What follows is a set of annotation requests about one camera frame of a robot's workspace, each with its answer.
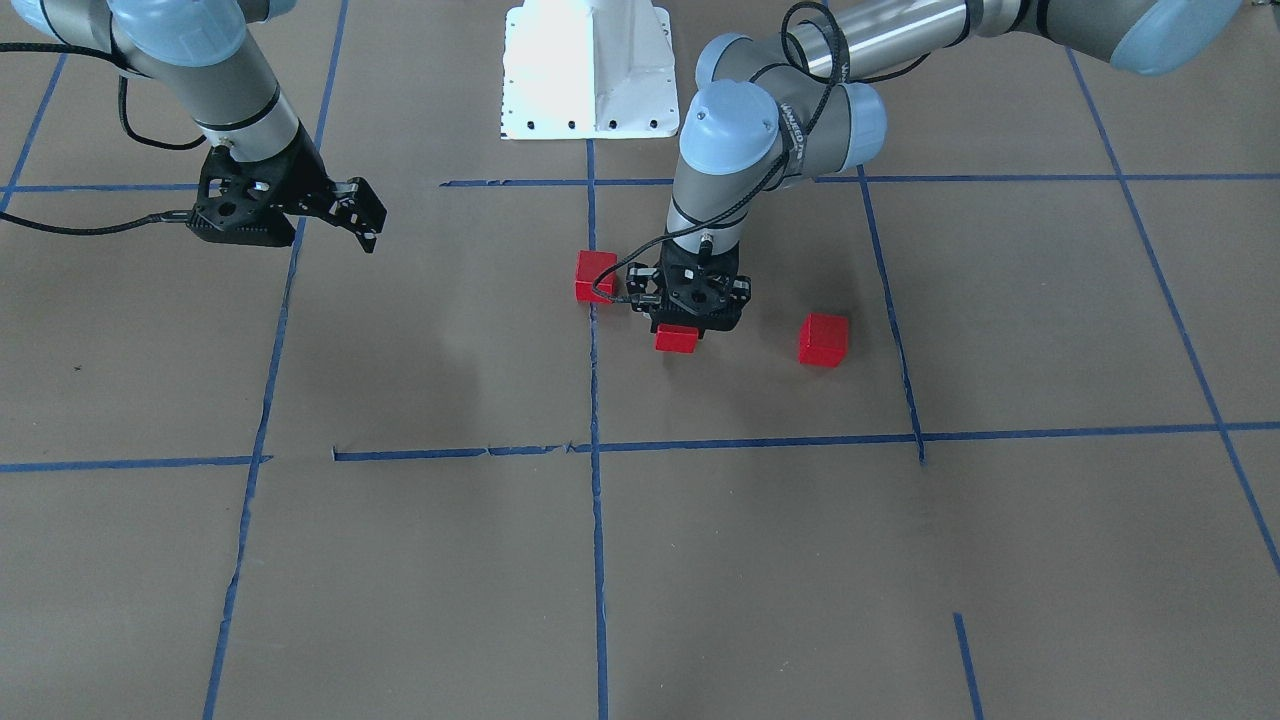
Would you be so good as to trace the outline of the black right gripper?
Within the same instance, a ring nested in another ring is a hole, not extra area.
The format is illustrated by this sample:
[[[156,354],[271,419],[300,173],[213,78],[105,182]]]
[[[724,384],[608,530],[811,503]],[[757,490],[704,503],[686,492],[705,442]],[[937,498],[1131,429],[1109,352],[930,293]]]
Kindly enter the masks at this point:
[[[237,161],[229,149],[211,149],[186,225],[210,243],[287,249],[296,234],[289,215],[346,229],[372,254],[387,208],[365,178],[332,181],[310,132],[300,128],[283,150],[261,161]]]

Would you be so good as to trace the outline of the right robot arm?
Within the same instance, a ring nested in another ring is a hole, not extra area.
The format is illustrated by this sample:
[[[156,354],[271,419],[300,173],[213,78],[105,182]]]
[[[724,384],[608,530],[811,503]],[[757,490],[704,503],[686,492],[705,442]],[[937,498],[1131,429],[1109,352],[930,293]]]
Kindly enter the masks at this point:
[[[210,149],[189,210],[147,215],[180,223],[210,243],[288,247],[292,217],[316,217],[375,249],[387,209],[360,177],[334,181],[285,96],[250,24],[291,1],[17,1],[46,36],[27,53],[69,53],[111,63],[122,78],[168,87]]]

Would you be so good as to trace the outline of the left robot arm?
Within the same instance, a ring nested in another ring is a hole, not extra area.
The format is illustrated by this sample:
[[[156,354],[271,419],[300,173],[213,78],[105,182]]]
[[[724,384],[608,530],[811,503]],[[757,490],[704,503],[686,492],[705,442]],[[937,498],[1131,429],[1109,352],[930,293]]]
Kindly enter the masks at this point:
[[[1138,76],[1202,53],[1236,1],[800,1],[769,38],[713,38],[695,68],[660,255],[631,263],[621,301],[652,329],[732,331],[751,297],[739,245],[755,196],[874,158],[876,85],[968,38],[1021,32]]]

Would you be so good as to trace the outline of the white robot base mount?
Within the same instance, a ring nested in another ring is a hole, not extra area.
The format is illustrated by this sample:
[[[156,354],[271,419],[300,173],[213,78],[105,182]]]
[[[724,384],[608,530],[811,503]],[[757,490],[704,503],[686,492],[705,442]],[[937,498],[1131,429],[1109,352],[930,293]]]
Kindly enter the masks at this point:
[[[503,140],[677,135],[669,13],[650,1],[525,1],[504,19]]]

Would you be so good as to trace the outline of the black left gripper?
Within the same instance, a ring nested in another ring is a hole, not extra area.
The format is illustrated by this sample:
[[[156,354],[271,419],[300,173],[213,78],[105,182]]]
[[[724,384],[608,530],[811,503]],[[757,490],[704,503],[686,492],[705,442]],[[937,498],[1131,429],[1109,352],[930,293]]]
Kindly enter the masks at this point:
[[[658,304],[648,311],[650,331],[659,325],[730,332],[751,297],[750,278],[739,274],[740,249],[700,256],[673,241],[660,246],[655,286]]]

